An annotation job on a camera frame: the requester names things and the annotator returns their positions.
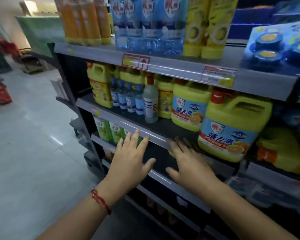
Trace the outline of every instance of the white floor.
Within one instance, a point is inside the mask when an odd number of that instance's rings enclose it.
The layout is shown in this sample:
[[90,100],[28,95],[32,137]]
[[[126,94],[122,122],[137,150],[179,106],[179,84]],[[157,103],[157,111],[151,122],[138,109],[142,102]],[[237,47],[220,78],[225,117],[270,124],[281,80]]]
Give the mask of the white floor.
[[[87,149],[69,125],[76,113],[55,99],[49,78],[56,76],[57,70],[3,75],[13,103],[0,106],[0,240],[36,238],[99,181],[84,161]],[[95,238],[168,236],[121,201]]]

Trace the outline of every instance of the blue cap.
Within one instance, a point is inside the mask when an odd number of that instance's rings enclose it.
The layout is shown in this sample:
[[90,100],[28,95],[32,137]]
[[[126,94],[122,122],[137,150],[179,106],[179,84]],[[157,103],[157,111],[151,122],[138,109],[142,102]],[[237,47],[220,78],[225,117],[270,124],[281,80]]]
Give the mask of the blue cap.
[[119,80],[119,87],[123,87],[124,86],[124,81],[123,80]]
[[136,90],[142,91],[143,90],[142,84],[136,84]]
[[110,78],[110,81],[113,85],[117,84],[117,79],[115,79],[114,77]]
[[127,82],[126,86],[127,86],[128,89],[132,89],[132,83],[131,82]]

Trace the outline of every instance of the blue bottle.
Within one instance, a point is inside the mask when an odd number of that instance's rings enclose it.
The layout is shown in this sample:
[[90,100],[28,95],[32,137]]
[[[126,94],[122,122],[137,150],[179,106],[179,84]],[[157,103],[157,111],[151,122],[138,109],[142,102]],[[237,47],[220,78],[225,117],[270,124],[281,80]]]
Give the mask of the blue bottle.
[[142,37],[145,52],[153,54],[159,52],[158,21],[155,12],[155,0],[142,0]]
[[127,25],[128,50],[140,52],[142,50],[141,0],[124,0],[124,13]]
[[134,91],[132,89],[132,83],[127,82],[127,91],[126,91],[126,101],[127,101],[127,109],[128,112],[134,113],[136,112],[136,100],[134,97]]
[[127,101],[126,101],[126,89],[124,88],[124,81],[119,80],[119,87],[117,88],[120,109],[127,109]]
[[188,0],[156,0],[159,49],[164,54],[180,54],[186,28]]
[[127,49],[127,28],[124,12],[124,0],[110,0],[113,27],[115,31],[115,46],[117,49]]
[[112,104],[115,107],[119,107],[119,97],[118,97],[118,91],[117,91],[117,80],[113,77],[111,80],[111,86],[110,86],[110,92],[112,96]]
[[136,91],[134,92],[136,98],[136,113],[138,115],[144,115],[145,101],[143,100],[142,84],[136,84]]

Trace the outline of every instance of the red string bracelet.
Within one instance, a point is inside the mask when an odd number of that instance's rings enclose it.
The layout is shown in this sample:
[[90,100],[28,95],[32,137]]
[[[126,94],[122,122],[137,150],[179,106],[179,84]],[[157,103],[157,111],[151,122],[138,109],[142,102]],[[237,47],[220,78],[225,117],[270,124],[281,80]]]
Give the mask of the red string bracelet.
[[106,201],[98,195],[98,191],[92,188],[91,193],[92,193],[92,198],[94,198],[98,204],[103,205],[107,209],[108,215],[110,215],[111,210],[107,205]]

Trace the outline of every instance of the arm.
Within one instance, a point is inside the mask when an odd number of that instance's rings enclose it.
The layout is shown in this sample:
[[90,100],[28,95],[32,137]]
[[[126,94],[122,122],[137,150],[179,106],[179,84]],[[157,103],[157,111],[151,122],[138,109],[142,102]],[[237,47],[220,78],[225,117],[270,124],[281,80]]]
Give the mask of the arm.
[[[144,166],[142,165],[142,158],[150,137],[144,138],[137,147],[139,133],[140,131],[137,130],[132,137],[131,133],[128,133],[125,141],[123,139],[119,141],[109,172],[96,187],[98,195],[110,208],[140,184],[156,161],[152,158]],[[106,216],[106,208],[99,205],[90,193],[36,240],[89,240]]]
[[167,168],[170,177],[204,201],[240,239],[297,239],[221,182],[204,157],[179,139],[170,141],[179,172]]

